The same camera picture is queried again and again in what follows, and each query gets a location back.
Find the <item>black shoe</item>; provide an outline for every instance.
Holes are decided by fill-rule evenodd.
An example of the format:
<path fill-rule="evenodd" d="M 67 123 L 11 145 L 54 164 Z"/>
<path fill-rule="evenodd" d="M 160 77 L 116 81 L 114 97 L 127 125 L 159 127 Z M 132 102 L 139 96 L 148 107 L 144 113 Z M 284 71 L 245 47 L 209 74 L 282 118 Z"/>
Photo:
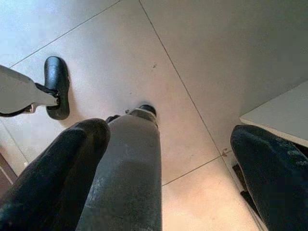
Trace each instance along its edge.
<path fill-rule="evenodd" d="M 65 62 L 59 57 L 49 57 L 44 65 L 45 87 L 58 92 L 59 105 L 46 107 L 48 115 L 56 120 L 66 119 L 69 115 L 68 71 Z"/>

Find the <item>light gray tile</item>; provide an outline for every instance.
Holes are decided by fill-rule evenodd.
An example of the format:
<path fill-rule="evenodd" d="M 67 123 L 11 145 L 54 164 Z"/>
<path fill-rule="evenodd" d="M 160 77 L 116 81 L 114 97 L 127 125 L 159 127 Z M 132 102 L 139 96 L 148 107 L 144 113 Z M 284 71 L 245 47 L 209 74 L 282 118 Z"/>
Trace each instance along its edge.
<path fill-rule="evenodd" d="M 43 84 L 51 55 L 69 68 L 67 120 L 45 108 L 1 119 L 29 161 L 65 128 L 86 118 L 122 115 L 143 102 L 154 105 L 162 149 L 162 180 L 212 160 L 218 151 L 137 0 L 121 1 L 14 67 Z"/>
<path fill-rule="evenodd" d="M 163 186 L 163 230 L 257 231 L 221 158 Z"/>
<path fill-rule="evenodd" d="M 0 121 L 0 153 L 18 176 L 28 165 L 25 156 L 16 146 L 15 140 L 11 137 L 2 121 Z"/>
<path fill-rule="evenodd" d="M 308 79 L 308 3 L 141 0 L 219 150 L 239 116 Z"/>
<path fill-rule="evenodd" d="M 0 64 L 11 66 L 117 0 L 3 0 Z"/>

